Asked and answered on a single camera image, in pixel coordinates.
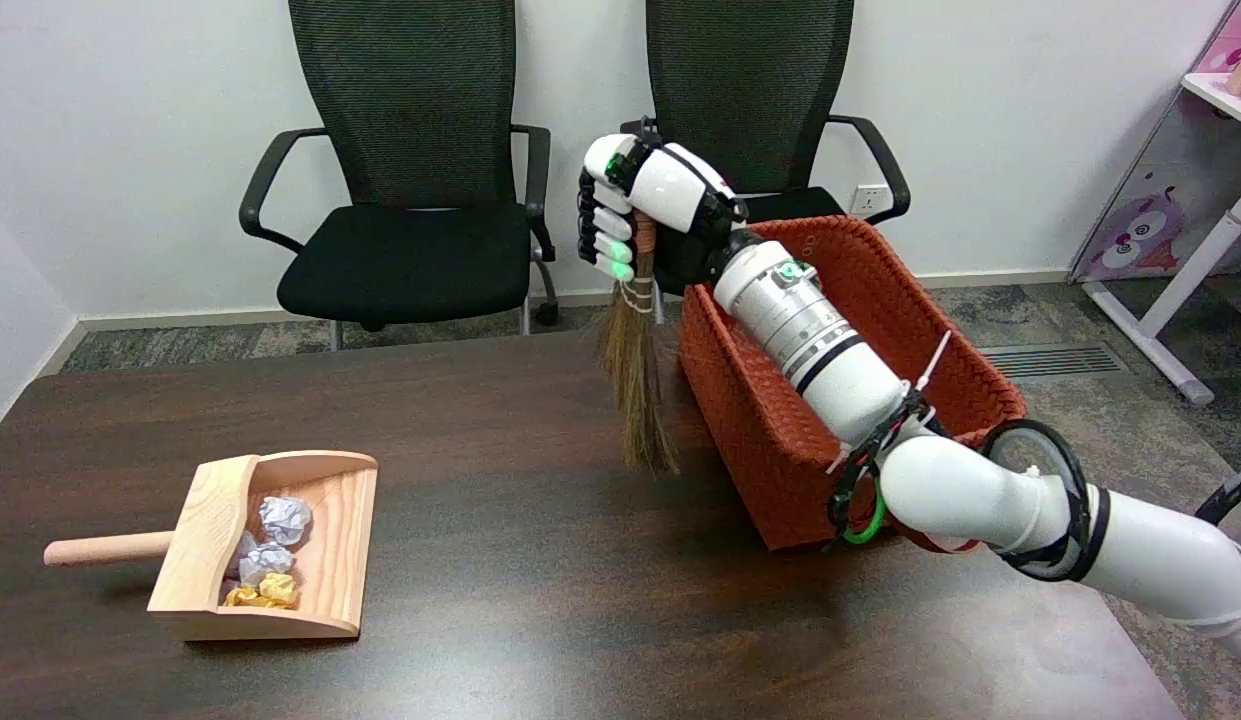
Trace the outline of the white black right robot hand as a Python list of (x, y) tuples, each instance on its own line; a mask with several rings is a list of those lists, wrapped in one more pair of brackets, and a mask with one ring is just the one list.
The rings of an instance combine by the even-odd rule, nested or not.
[(616, 281), (637, 282), (637, 214), (660, 225), (655, 281), (665, 293), (711, 278), (728, 235), (748, 223), (745, 199), (711, 165), (655, 132), (599, 137), (585, 151), (576, 192), (576, 252)]

